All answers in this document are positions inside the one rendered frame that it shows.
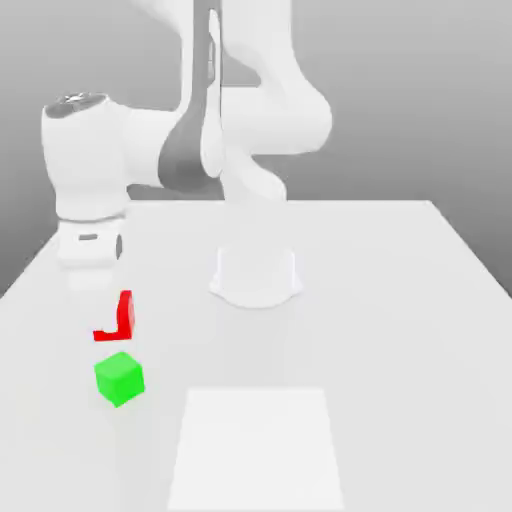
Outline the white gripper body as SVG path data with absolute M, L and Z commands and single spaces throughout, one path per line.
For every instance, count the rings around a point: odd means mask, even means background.
M 106 292 L 114 287 L 114 267 L 78 267 L 64 270 L 66 283 L 74 292 Z

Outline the small red cube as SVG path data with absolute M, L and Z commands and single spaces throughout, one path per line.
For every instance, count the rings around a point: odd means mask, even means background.
M 131 290 L 123 290 L 116 309 L 117 328 L 113 332 L 94 330 L 93 339 L 95 342 L 114 342 L 130 340 L 135 327 L 135 310 L 133 294 Z

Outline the small green cube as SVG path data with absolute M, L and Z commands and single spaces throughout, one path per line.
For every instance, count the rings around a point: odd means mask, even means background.
M 97 389 L 119 407 L 145 391 L 143 368 L 130 354 L 117 352 L 94 365 Z

